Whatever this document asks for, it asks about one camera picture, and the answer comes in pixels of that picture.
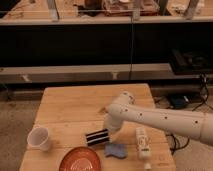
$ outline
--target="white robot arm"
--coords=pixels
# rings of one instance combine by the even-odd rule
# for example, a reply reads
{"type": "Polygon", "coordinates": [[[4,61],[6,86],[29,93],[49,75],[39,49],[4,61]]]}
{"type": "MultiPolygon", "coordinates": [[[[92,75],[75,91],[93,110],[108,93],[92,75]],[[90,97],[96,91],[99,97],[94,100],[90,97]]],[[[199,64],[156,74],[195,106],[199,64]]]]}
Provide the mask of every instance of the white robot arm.
{"type": "Polygon", "coordinates": [[[133,95],[123,92],[108,106],[104,127],[115,132],[123,121],[137,122],[213,146],[213,114],[143,108],[133,103],[133,95]]]}

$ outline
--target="floor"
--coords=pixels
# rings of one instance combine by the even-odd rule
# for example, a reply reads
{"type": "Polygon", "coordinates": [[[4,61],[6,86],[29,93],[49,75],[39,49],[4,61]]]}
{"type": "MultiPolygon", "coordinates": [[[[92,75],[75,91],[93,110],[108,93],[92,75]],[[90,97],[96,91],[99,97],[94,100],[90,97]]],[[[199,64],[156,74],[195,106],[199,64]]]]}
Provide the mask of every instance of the floor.
{"type": "MultiPolygon", "coordinates": [[[[162,94],[165,94],[163,92],[165,87],[163,91],[161,88],[152,87],[154,99],[158,101],[156,103],[158,108],[169,106],[168,101],[162,98],[162,94]]],[[[42,91],[13,92],[10,96],[12,100],[9,101],[6,95],[5,91],[0,93],[0,171],[18,171],[26,147],[26,137],[32,129],[42,91]]],[[[209,97],[208,104],[213,105],[212,95],[209,97]]],[[[190,104],[186,110],[191,110],[196,105],[196,103],[190,104]]],[[[199,110],[213,113],[207,106],[199,110]]],[[[181,144],[184,144],[186,139],[178,138],[181,144]]],[[[184,150],[175,152],[174,160],[177,171],[213,171],[212,156],[213,147],[190,141],[184,150]]]]}

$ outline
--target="red bowl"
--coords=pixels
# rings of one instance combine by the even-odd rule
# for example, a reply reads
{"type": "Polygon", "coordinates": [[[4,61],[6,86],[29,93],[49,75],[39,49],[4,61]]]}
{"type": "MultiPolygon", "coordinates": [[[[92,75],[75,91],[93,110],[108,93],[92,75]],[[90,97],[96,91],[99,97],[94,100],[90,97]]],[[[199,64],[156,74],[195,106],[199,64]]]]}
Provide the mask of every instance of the red bowl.
{"type": "Polygon", "coordinates": [[[100,159],[90,148],[77,147],[65,155],[59,171],[101,171],[100,159]]]}

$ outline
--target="white container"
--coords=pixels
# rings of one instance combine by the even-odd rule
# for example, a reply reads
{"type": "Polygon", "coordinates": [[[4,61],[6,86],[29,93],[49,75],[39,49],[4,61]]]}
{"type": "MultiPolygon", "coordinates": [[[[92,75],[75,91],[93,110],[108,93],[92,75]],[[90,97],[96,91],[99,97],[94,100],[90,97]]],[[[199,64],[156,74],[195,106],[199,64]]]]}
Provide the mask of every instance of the white container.
{"type": "Polygon", "coordinates": [[[29,146],[42,151],[48,151],[51,148],[51,140],[47,128],[34,128],[27,137],[29,146]]]}

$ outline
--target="cable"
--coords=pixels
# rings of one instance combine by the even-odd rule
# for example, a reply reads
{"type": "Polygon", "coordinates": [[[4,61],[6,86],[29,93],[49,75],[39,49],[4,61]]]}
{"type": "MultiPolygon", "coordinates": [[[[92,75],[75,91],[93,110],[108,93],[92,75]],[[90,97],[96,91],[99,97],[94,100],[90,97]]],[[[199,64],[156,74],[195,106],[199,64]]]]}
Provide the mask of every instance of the cable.
{"type": "Polygon", "coordinates": [[[7,93],[7,101],[10,101],[12,98],[10,96],[10,90],[5,84],[1,84],[1,86],[6,90],[7,93]]]}
{"type": "Polygon", "coordinates": [[[201,107],[201,106],[203,106],[203,105],[206,105],[206,106],[208,106],[211,110],[213,110],[213,107],[212,107],[211,105],[207,104],[207,101],[208,101],[208,99],[209,99],[209,90],[208,90],[208,87],[207,87],[207,78],[206,78],[206,75],[205,75],[205,74],[200,75],[200,78],[201,78],[201,81],[202,81],[201,87],[200,87],[200,97],[201,97],[201,99],[202,99],[202,102],[201,102],[199,105],[197,105],[196,107],[194,107],[194,108],[192,109],[192,111],[197,110],[199,107],[201,107]],[[202,90],[205,91],[205,98],[203,98],[203,96],[201,95],[202,90]]]}
{"type": "Polygon", "coordinates": [[[133,16],[131,16],[131,50],[130,50],[129,80],[132,79],[132,63],[133,63],[133,57],[134,57],[134,41],[135,41],[134,23],[133,23],[133,16]]]}

